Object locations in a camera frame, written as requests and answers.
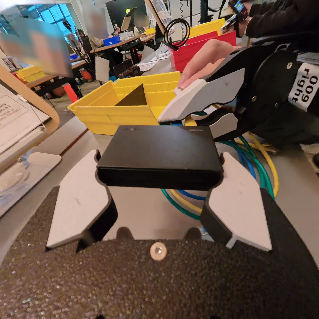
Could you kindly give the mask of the small blue plastic bin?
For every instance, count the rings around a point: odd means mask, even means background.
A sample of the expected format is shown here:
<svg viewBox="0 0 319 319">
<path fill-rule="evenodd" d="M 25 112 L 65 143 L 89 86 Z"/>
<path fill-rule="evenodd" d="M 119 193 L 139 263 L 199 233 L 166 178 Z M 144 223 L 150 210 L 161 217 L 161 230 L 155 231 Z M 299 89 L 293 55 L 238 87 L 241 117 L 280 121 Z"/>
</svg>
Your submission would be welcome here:
<svg viewBox="0 0 319 319">
<path fill-rule="evenodd" d="M 105 46 L 117 45 L 121 42 L 120 36 L 116 35 L 103 40 Z"/>
</svg>

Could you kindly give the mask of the yellow plastic bin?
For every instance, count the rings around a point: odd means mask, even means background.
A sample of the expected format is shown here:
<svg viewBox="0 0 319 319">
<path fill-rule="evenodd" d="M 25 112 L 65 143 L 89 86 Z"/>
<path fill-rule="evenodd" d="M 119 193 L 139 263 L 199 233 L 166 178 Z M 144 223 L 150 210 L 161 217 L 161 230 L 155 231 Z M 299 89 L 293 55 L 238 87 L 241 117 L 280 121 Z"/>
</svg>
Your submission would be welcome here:
<svg viewBox="0 0 319 319">
<path fill-rule="evenodd" d="M 120 125 L 159 125 L 180 77 L 175 71 L 109 81 L 69 109 L 94 134 L 114 135 Z"/>
<path fill-rule="evenodd" d="M 221 35 L 221 29 L 225 24 L 225 18 L 199 24 L 190 28 L 190 38 L 194 38 L 203 34 L 216 31 L 218 35 Z"/>
</svg>

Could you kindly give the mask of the instruction sheet board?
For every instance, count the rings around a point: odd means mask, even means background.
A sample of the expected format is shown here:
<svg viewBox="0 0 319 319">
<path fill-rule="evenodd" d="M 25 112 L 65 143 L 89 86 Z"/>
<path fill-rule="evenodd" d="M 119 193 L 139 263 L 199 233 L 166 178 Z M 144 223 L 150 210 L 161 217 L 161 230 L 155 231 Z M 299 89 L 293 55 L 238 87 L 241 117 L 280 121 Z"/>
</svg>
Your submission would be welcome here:
<svg viewBox="0 0 319 319">
<path fill-rule="evenodd" d="M 56 110 L 0 67 L 0 172 L 38 146 L 60 124 Z"/>
<path fill-rule="evenodd" d="M 145 0 L 146 6 L 155 18 L 162 34 L 165 34 L 168 24 L 173 20 L 166 7 L 164 0 Z"/>
</svg>

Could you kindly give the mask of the wooden work desk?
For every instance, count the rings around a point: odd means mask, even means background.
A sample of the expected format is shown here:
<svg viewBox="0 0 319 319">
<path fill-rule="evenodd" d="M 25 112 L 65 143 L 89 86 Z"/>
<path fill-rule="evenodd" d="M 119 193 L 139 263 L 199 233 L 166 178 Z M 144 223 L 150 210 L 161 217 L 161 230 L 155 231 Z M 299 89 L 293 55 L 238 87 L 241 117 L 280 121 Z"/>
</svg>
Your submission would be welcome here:
<svg viewBox="0 0 319 319">
<path fill-rule="evenodd" d="M 113 48 L 117 48 L 117 47 L 120 47 L 120 46 L 123 46 L 125 44 L 134 44 L 134 43 L 139 43 L 139 42 L 147 42 L 149 41 L 150 39 L 153 39 L 155 37 L 155 32 L 152 33 L 152 34 L 142 34 L 142 35 L 139 35 L 139 36 L 136 36 L 136 37 L 133 37 L 133 38 L 128 38 L 122 42 L 119 42 L 119 43 L 116 43 L 116 44 L 112 44 L 112 45 L 109 45 L 109 46 L 102 46 L 100 48 L 97 48 L 97 49 L 94 49 L 94 50 L 91 50 L 90 53 L 98 53 L 98 52 L 101 52 L 101 51 L 105 51 L 105 50 L 108 50 L 108 49 L 113 49 Z"/>
</svg>

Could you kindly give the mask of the white paper sheets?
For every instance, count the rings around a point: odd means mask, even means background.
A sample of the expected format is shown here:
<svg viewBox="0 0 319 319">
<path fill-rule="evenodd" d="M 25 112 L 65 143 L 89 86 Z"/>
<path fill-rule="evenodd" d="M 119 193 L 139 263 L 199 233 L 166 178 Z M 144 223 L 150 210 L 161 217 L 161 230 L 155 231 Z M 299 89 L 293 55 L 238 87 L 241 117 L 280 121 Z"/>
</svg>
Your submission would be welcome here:
<svg viewBox="0 0 319 319">
<path fill-rule="evenodd" d="M 156 61 L 150 61 L 150 62 L 140 62 L 137 64 L 137 66 L 139 67 L 141 72 L 146 72 L 150 69 L 152 69 L 156 64 L 157 64 L 157 60 Z"/>
</svg>

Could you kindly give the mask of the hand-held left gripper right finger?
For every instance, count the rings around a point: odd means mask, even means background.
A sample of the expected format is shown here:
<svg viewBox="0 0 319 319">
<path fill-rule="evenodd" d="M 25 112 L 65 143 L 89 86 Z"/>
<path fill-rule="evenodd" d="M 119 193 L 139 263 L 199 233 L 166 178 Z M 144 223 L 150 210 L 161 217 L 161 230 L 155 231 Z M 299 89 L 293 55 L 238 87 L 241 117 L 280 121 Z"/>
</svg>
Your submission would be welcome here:
<svg viewBox="0 0 319 319">
<path fill-rule="evenodd" d="M 223 179 L 206 196 L 200 222 L 214 243 L 232 249 L 242 242 L 271 251 L 261 190 L 255 178 L 230 153 L 221 154 Z"/>
</svg>

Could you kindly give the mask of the person's right hand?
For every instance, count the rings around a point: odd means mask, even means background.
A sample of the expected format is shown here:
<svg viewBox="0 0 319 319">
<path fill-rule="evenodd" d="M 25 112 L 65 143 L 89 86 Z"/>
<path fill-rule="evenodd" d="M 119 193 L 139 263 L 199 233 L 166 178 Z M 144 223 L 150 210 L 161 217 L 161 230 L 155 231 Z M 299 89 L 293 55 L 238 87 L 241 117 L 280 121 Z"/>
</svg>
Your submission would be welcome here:
<svg viewBox="0 0 319 319">
<path fill-rule="evenodd" d="M 184 90 L 195 80 L 211 74 L 229 54 L 238 49 L 241 49 L 241 46 L 210 39 L 188 62 L 177 87 Z"/>
</svg>

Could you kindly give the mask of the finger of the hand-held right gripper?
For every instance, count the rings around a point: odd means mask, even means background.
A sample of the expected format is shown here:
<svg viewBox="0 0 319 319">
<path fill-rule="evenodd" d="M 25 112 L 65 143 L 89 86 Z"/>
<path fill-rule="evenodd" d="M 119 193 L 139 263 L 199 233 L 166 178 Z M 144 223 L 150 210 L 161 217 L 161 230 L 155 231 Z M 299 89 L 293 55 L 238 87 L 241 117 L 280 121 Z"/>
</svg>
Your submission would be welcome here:
<svg viewBox="0 0 319 319">
<path fill-rule="evenodd" d="M 198 79 L 177 93 L 158 117 L 158 122 L 183 120 L 194 112 L 201 112 L 212 104 L 226 104 L 236 97 L 245 76 L 245 68 L 210 82 Z"/>
<path fill-rule="evenodd" d="M 207 126 L 214 140 L 229 140 L 224 135 L 237 129 L 238 119 L 232 112 L 212 112 L 197 119 L 197 126 Z"/>
</svg>

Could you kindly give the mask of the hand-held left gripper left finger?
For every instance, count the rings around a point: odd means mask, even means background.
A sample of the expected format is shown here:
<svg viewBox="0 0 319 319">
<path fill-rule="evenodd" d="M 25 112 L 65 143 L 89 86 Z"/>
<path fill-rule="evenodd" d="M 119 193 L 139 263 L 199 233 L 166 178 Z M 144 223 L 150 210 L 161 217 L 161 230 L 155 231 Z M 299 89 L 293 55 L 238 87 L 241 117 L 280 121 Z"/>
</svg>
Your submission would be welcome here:
<svg viewBox="0 0 319 319">
<path fill-rule="evenodd" d="M 97 177 L 99 150 L 91 150 L 59 184 L 46 249 L 78 241 L 77 252 L 103 240 L 118 218 L 110 190 Z"/>
</svg>

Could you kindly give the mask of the black network switch box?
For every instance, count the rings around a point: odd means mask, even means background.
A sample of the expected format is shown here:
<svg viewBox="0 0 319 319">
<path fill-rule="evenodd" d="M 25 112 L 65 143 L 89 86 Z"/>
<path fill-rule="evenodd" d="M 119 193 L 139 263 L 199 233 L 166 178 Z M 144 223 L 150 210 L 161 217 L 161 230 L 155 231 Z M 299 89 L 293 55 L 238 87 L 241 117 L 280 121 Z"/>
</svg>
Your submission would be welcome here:
<svg viewBox="0 0 319 319">
<path fill-rule="evenodd" d="M 224 178 L 206 126 L 118 127 L 97 164 L 107 186 L 209 191 Z"/>
</svg>

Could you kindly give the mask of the red plastic bin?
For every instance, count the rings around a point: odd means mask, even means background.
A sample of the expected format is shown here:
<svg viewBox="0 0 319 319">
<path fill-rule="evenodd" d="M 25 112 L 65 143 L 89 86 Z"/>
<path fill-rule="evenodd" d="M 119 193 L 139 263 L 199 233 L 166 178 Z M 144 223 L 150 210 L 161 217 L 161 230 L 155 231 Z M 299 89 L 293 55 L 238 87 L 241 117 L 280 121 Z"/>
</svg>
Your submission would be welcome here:
<svg viewBox="0 0 319 319">
<path fill-rule="evenodd" d="M 237 37 L 236 32 L 231 31 L 225 34 L 218 35 L 217 31 L 212 31 L 206 34 L 198 35 L 189 38 L 186 43 L 177 50 L 168 48 L 170 52 L 170 63 L 174 71 L 182 73 L 188 62 L 194 55 L 211 39 L 227 42 L 232 46 L 236 46 Z"/>
</svg>

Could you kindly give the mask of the person's right forearm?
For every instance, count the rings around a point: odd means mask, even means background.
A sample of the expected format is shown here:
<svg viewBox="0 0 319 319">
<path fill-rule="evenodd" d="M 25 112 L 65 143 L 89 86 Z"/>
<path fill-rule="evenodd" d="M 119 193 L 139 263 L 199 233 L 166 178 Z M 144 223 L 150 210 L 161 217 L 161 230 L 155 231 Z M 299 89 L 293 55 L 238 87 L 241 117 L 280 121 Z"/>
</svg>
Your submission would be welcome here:
<svg viewBox="0 0 319 319">
<path fill-rule="evenodd" d="M 318 30 L 318 0 L 285 0 L 252 4 L 246 36 L 266 36 Z"/>
</svg>

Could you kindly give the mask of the black screen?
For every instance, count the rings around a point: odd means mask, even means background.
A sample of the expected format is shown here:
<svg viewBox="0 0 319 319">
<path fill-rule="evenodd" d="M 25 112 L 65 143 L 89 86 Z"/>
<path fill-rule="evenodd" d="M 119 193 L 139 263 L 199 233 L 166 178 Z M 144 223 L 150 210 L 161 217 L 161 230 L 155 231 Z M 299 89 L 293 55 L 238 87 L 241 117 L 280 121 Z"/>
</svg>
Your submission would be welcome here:
<svg viewBox="0 0 319 319">
<path fill-rule="evenodd" d="M 105 4 L 111 21 L 115 22 L 119 27 L 122 25 L 127 9 L 131 10 L 132 8 L 137 7 L 134 12 L 134 17 L 135 15 L 147 15 L 144 0 L 112 0 Z"/>
</svg>

